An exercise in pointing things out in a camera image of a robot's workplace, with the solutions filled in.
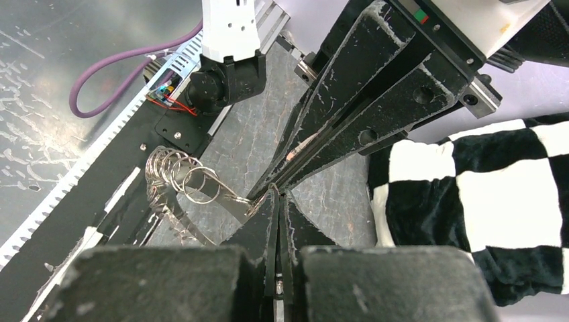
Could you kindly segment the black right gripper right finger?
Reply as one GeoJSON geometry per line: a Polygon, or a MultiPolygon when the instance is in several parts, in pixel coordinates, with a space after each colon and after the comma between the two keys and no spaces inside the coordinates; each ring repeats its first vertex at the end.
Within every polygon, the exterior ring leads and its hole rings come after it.
{"type": "Polygon", "coordinates": [[[343,248],[284,193],[285,321],[498,321],[481,271],[450,246],[343,248]]]}

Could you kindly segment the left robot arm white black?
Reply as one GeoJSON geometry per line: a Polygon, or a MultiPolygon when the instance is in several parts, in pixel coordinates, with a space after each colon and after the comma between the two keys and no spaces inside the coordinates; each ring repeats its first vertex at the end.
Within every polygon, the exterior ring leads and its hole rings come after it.
{"type": "MultiPolygon", "coordinates": [[[[259,95],[266,57],[251,1],[204,1],[201,67],[186,90],[203,112],[259,95]]],[[[248,197],[313,174],[452,108],[487,61],[438,1],[349,1],[316,55],[273,159],[248,197]]]]}

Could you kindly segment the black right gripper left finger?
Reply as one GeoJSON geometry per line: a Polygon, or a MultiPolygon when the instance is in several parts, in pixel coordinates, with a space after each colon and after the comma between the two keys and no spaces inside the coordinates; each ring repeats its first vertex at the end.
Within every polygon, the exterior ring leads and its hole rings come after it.
{"type": "Polygon", "coordinates": [[[217,247],[101,246],[80,254],[43,321],[274,321],[270,234],[278,192],[217,247]]]}

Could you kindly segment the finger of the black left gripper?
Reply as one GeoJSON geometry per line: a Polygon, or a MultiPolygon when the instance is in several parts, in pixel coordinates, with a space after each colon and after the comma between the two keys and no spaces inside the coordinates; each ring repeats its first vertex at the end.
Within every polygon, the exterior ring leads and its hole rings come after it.
{"type": "Polygon", "coordinates": [[[300,127],[299,143],[275,168],[275,185],[291,189],[353,154],[389,146],[457,100],[458,70],[448,63],[421,62],[403,76],[383,70],[325,123],[300,127]]]}
{"type": "Polygon", "coordinates": [[[368,126],[349,122],[411,69],[417,30],[394,1],[372,1],[356,18],[315,82],[295,105],[273,159],[248,193],[293,188],[367,145],[368,126]]]}

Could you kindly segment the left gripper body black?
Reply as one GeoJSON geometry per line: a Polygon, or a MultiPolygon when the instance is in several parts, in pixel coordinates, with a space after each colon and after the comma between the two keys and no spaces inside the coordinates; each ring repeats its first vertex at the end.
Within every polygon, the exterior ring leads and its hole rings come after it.
{"type": "MultiPolygon", "coordinates": [[[[325,68],[356,18],[370,2],[372,1],[349,1],[346,4],[321,43],[312,62],[317,72],[316,78],[325,68]]],[[[412,68],[421,62],[450,64],[458,70],[459,97],[474,79],[475,72],[482,66],[484,62],[482,53],[448,18],[443,16],[433,1],[418,1],[417,9],[413,9],[412,1],[394,2],[397,9],[408,17],[412,26],[417,30],[415,40],[409,44],[412,68]]]]}

